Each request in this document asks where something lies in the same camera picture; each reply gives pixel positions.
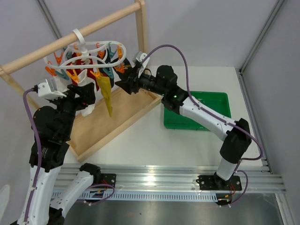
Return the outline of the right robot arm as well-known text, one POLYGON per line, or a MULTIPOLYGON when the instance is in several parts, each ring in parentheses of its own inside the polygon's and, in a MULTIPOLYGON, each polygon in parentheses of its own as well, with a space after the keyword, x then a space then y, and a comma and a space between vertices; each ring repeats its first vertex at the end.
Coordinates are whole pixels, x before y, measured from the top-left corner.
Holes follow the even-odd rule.
POLYGON ((146 74, 140 66, 134 66, 115 84, 128 94, 143 89, 161 95, 161 103, 166 109, 203 125, 223 141, 220 149, 222 158, 212 176, 214 185, 211 189, 224 190, 231 184, 234 171, 252 142, 249 123, 243 118, 228 118, 202 104, 179 87, 177 79, 171 66, 159 66, 155 76, 146 74))

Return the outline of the white sock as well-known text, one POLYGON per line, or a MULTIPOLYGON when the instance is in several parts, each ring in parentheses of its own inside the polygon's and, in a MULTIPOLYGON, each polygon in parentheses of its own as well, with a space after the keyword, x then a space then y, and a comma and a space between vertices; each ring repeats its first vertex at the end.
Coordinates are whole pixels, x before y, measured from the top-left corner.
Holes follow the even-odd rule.
POLYGON ((96 87, 95 87, 95 81, 87 76, 87 69, 84 69, 82 72, 78 75, 78 86, 84 87, 83 93, 84 96, 87 98, 88 106, 85 109, 81 110, 81 114, 83 117, 88 116, 91 114, 95 108, 95 102, 96 102, 96 87))
POLYGON ((56 81, 56 85, 57 85, 57 90, 60 92, 65 92, 68 90, 67 86, 68 86, 68 81, 66 81, 65 79, 56 76, 55 77, 55 81, 56 81))

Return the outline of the white plastic clip hanger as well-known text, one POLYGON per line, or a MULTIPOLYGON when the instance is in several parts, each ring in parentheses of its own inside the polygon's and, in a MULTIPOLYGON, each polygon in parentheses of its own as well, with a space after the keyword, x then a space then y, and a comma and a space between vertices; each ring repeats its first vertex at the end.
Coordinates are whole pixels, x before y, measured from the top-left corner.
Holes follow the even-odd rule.
POLYGON ((83 70, 100 75, 102 69, 113 79, 113 69, 123 67, 127 56, 125 46, 117 41, 87 42, 78 29, 74 29, 73 33, 78 40, 65 47, 60 56, 53 53, 55 64, 47 56, 43 58, 46 71, 52 76, 59 76, 76 84, 83 80, 79 77, 83 70))

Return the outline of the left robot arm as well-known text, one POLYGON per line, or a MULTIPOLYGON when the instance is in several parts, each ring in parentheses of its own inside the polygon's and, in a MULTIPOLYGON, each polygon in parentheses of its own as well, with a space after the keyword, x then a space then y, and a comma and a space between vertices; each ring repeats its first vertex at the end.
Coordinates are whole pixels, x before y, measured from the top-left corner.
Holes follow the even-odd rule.
POLYGON ((34 144, 29 159, 30 182, 23 210, 15 225, 61 225, 69 209, 83 191, 89 187, 98 187, 102 181, 100 167, 85 163, 75 180, 56 201, 52 193, 56 178, 64 163, 69 149, 76 112, 95 103, 95 84, 84 86, 70 84, 65 92, 52 89, 44 83, 50 103, 31 113, 27 101, 30 92, 40 93, 42 84, 38 84, 23 93, 23 103, 34 132, 34 144))

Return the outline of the yellow sock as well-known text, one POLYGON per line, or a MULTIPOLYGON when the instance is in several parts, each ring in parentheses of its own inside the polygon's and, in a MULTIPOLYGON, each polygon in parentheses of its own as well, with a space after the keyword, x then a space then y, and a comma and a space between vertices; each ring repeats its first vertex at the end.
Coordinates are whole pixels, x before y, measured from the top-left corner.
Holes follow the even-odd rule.
POLYGON ((97 84, 100 87, 101 94, 105 101, 106 108, 108 110, 109 116, 112 117, 113 115, 113 107, 111 103, 111 84, 110 84, 110 77, 108 76, 98 76, 96 78, 97 84))

